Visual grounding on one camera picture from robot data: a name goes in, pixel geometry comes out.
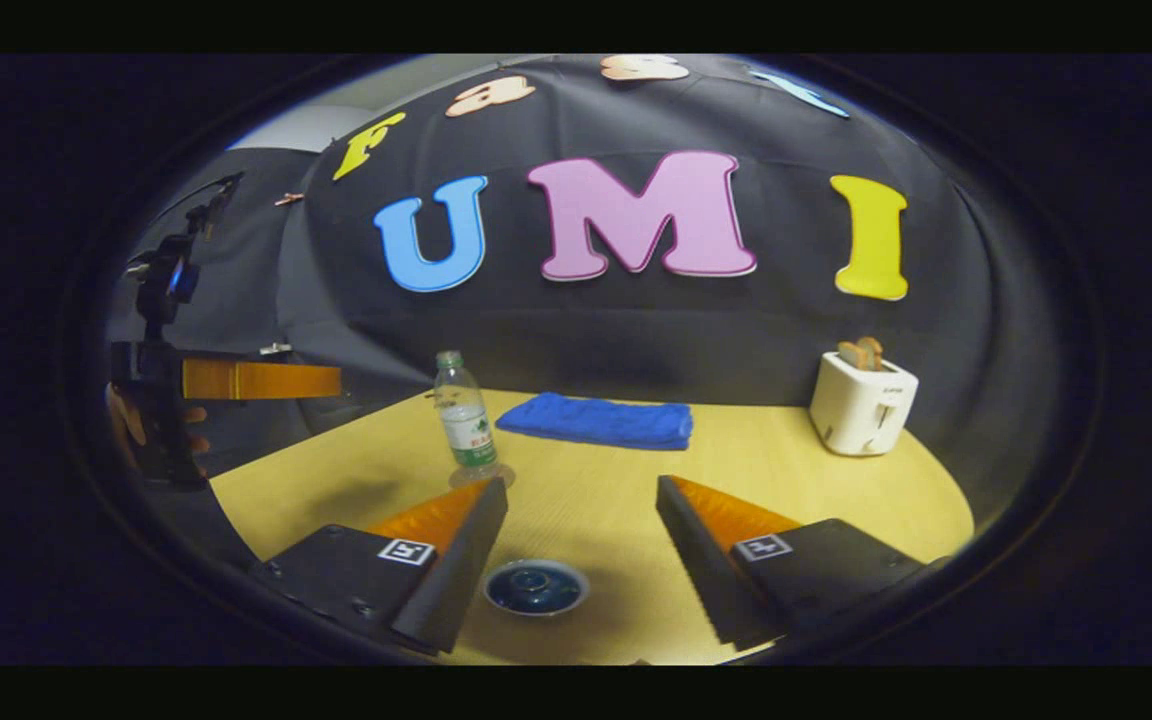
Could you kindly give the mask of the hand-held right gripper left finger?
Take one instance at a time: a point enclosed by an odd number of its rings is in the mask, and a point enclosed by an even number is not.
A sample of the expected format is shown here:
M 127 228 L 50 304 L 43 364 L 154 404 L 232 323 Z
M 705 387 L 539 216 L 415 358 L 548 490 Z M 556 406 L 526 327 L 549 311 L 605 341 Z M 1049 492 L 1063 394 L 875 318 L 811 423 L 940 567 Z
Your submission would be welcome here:
M 472 482 L 366 530 L 323 526 L 253 579 L 344 632 L 449 653 L 507 510 L 505 480 Z

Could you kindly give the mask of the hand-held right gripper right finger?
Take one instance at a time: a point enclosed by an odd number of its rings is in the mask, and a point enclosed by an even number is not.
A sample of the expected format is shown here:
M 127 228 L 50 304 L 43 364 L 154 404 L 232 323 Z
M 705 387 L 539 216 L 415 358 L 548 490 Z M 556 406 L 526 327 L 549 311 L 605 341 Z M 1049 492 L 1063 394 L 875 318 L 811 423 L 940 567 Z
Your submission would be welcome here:
M 799 523 L 677 475 L 655 509 L 719 642 L 812 642 L 896 600 L 927 564 L 846 520 Z

